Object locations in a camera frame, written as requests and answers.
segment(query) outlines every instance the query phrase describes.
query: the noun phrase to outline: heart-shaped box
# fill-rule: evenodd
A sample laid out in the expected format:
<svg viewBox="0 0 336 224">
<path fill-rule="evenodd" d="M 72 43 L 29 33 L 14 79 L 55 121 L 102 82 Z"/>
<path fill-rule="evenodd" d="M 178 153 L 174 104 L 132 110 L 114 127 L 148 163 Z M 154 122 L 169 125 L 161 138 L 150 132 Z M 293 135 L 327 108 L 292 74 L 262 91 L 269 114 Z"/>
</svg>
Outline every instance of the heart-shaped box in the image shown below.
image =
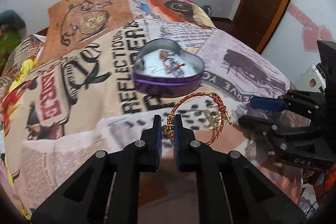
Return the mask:
<svg viewBox="0 0 336 224">
<path fill-rule="evenodd" d="M 185 63 L 191 65 L 195 71 L 194 75 L 188 77 L 155 77 L 145 75 L 146 64 L 144 57 L 157 50 L 168 50 L 181 57 Z M 180 97 L 195 91 L 202 80 L 204 63 L 196 55 L 184 51 L 181 47 L 169 39 L 154 39 L 148 42 L 135 58 L 133 68 L 134 87 L 137 91 L 159 97 Z"/>
</svg>

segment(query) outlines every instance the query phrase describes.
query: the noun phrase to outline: screw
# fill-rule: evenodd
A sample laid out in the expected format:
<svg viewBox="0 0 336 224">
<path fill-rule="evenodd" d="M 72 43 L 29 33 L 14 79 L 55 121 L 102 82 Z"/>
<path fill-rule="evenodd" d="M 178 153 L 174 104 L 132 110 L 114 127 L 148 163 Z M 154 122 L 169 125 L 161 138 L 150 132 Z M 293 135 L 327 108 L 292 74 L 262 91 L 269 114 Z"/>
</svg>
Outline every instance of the screw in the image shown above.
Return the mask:
<svg viewBox="0 0 336 224">
<path fill-rule="evenodd" d="M 286 150 L 287 149 L 287 145 L 285 143 L 282 143 L 282 144 L 280 144 L 280 148 L 282 150 Z"/>
<path fill-rule="evenodd" d="M 143 140 L 137 140 L 134 144 L 137 147 L 143 147 L 146 143 Z"/>
<path fill-rule="evenodd" d="M 234 159 L 240 158 L 240 155 L 241 154 L 238 151 L 236 151 L 236 150 L 233 150 L 233 151 L 230 152 L 230 157 L 234 158 Z"/>
<path fill-rule="evenodd" d="M 193 140 L 190 142 L 190 145 L 192 147 L 199 147 L 201 145 L 201 143 L 199 141 Z"/>
<path fill-rule="evenodd" d="M 106 155 L 106 152 L 104 150 L 99 150 L 95 153 L 95 156 L 99 159 L 104 158 Z"/>
</svg>

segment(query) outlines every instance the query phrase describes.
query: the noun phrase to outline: bracelet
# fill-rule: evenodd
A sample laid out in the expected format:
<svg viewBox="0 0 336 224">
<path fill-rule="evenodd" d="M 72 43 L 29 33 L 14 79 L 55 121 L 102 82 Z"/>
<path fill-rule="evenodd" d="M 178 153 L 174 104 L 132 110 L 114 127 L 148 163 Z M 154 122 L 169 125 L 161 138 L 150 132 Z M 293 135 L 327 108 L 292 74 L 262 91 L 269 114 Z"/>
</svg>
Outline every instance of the bracelet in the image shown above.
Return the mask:
<svg viewBox="0 0 336 224">
<path fill-rule="evenodd" d="M 219 97 L 219 95 L 217 93 L 215 93 L 215 92 L 209 92 L 209 93 L 206 93 L 206 92 L 196 92 L 196 93 L 191 93 L 191 94 L 187 95 L 186 97 L 184 97 L 183 99 L 181 99 L 176 104 L 176 106 L 168 114 L 167 125 L 164 125 L 162 127 L 162 130 L 165 133 L 168 133 L 168 135 L 170 136 L 170 138 L 172 139 L 172 141 L 174 141 L 174 116 L 175 116 L 175 111 L 186 100 L 188 100 L 188 99 L 190 99 L 192 97 L 196 97 L 196 96 L 209 96 L 210 98 L 212 98 L 213 100 L 215 100 L 215 102 L 217 103 L 217 105 L 219 107 L 218 111 L 220 112 L 220 116 L 221 116 L 221 121 L 220 121 L 220 126 L 219 126 L 219 129 L 218 129 L 218 132 L 216 133 L 216 135 L 211 140 L 209 140 L 205 144 L 210 145 L 215 140 L 217 140 L 217 138 L 219 137 L 219 135 L 221 134 L 221 132 L 223 130 L 224 119 L 225 118 L 226 118 L 226 120 L 228 121 L 229 124 L 232 124 L 230 116 L 228 115 L 228 113 L 226 111 L 226 106 L 224 105 L 222 99 Z"/>
</svg>

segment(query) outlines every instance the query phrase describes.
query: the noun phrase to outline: newspaper print fabric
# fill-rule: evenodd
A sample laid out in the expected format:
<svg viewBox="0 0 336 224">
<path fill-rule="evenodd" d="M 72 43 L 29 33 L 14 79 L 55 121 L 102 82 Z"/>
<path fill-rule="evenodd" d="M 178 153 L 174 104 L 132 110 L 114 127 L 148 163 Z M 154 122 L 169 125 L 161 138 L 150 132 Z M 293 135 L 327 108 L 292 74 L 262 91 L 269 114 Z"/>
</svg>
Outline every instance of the newspaper print fabric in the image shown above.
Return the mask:
<svg viewBox="0 0 336 224">
<path fill-rule="evenodd" d="M 39 65 L 84 48 L 93 40 L 136 19 L 190 22 L 214 27 L 189 0 L 61 0 L 48 10 L 49 29 Z"/>
<path fill-rule="evenodd" d="M 236 109 L 240 109 L 241 113 L 249 110 L 248 103 L 244 102 L 247 99 L 238 96 L 232 89 L 226 90 L 222 85 L 214 84 L 219 77 L 230 81 L 237 90 L 249 96 L 285 93 L 290 83 L 278 70 L 259 55 L 249 55 L 248 48 L 241 46 L 240 42 L 228 41 L 226 35 L 223 31 L 203 29 L 193 23 L 139 19 L 108 32 L 83 49 L 35 68 L 26 82 L 5 98 L 6 104 L 3 105 L 3 112 L 10 121 L 9 128 L 5 129 L 8 131 L 5 137 L 7 167 L 26 210 L 32 213 L 95 151 L 103 149 L 114 152 L 123 149 L 128 143 L 137 140 L 143 129 L 152 126 L 155 114 L 166 119 L 172 107 L 181 99 L 153 97 L 134 90 L 131 79 L 133 60 L 140 48 L 150 40 L 162 37 L 175 39 L 183 49 L 190 52 L 195 52 L 204 44 L 199 54 L 203 55 L 201 57 L 207 70 L 198 91 L 218 92 L 229 113 L 234 114 L 233 121 L 238 118 Z M 219 45 L 217 49 L 214 48 L 215 42 Z M 265 82 L 256 80 L 257 84 L 253 88 L 251 83 L 254 82 L 248 82 L 244 78 L 246 72 L 238 69 L 238 66 L 243 69 L 243 65 L 231 65 L 228 72 L 225 67 L 219 68 L 217 63 L 211 63 L 208 57 L 215 54 L 209 52 L 211 49 L 218 52 L 215 60 L 219 65 L 231 50 L 244 56 L 246 62 L 253 58 L 259 65 L 250 68 L 249 73 L 259 75 L 260 79 L 263 77 L 261 72 L 266 73 L 268 70 L 278 75 L 266 77 Z M 280 84 L 271 83 L 271 79 Z M 201 141 L 209 140 L 213 134 L 212 130 L 207 129 L 208 124 L 204 123 L 202 114 L 212 103 L 209 98 L 202 97 L 188 101 L 179 108 L 184 126 L 194 130 Z M 238 149 L 259 167 L 263 161 L 256 157 L 256 149 L 253 150 L 251 146 L 253 143 L 251 136 L 237 124 L 226 124 L 212 148 L 225 153 Z M 196 191 L 194 176 L 177 172 L 172 144 L 168 140 L 163 141 L 162 154 L 159 172 L 145 174 L 141 178 L 140 214 L 159 203 L 171 206 L 185 200 L 184 190 L 180 191 L 182 188 L 179 187 L 186 184 L 188 193 Z M 297 180 L 292 182 L 283 176 L 286 168 L 281 166 L 277 170 L 272 169 L 268 177 L 296 200 L 296 181 L 301 179 L 300 170 L 296 169 L 297 173 L 295 170 L 293 176 Z M 260 170 L 268 175 L 267 168 Z"/>
</svg>

